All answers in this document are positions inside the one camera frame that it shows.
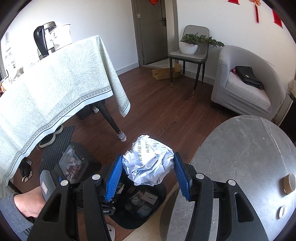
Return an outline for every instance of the black mat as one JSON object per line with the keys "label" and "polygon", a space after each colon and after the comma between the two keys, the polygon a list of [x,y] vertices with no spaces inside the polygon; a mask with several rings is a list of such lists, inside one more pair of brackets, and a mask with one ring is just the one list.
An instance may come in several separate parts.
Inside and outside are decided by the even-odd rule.
{"label": "black mat", "polygon": [[54,169],[54,166],[60,160],[63,152],[71,142],[74,128],[75,126],[65,127],[60,134],[56,135],[54,142],[51,145],[45,147],[45,152],[43,154],[39,168],[39,174],[43,170],[51,171]]}

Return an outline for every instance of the black shoe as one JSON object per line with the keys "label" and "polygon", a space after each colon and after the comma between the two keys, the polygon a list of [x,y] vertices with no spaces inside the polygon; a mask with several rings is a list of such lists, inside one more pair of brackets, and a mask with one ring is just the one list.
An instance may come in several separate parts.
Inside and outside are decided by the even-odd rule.
{"label": "black shoe", "polygon": [[54,132],[54,134],[60,134],[62,131],[63,131],[63,129],[64,129],[64,126],[63,125],[60,125],[57,129],[56,129],[56,131]]}
{"label": "black shoe", "polygon": [[19,165],[22,182],[27,182],[32,177],[31,164],[32,161],[29,158],[25,157],[22,159]]}
{"label": "black shoe", "polygon": [[41,142],[39,143],[40,148],[43,148],[43,147],[46,147],[46,146],[52,144],[55,140],[55,136],[56,135],[54,133],[52,133],[52,134],[49,134],[46,137],[44,137],[41,140]]}

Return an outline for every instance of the green plant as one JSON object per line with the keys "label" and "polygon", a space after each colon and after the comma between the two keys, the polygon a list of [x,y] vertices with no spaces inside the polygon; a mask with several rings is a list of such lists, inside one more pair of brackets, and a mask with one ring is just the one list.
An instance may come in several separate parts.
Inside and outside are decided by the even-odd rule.
{"label": "green plant", "polygon": [[205,35],[198,36],[197,34],[185,34],[180,41],[188,44],[193,44],[193,45],[210,44],[213,47],[224,46],[224,43],[217,41],[216,39],[213,39],[213,37],[207,38]]}

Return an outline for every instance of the brown cardboard box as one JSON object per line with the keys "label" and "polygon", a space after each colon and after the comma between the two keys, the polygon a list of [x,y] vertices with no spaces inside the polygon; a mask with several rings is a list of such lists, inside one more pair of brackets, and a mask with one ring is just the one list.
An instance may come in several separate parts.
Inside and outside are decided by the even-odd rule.
{"label": "brown cardboard box", "polygon": [[[180,70],[181,70],[181,65],[178,63],[175,63],[175,67],[173,68],[173,78],[180,77]],[[154,69],[154,70],[152,70],[152,75],[157,80],[169,79],[170,78],[170,68]]]}

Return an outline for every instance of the black handbag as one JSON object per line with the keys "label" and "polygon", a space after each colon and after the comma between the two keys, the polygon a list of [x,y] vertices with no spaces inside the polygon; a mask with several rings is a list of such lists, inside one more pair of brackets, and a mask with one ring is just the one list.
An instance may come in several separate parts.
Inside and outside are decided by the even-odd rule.
{"label": "black handbag", "polygon": [[255,77],[252,67],[236,66],[235,72],[245,84],[256,87],[260,90],[264,89],[263,83]]}

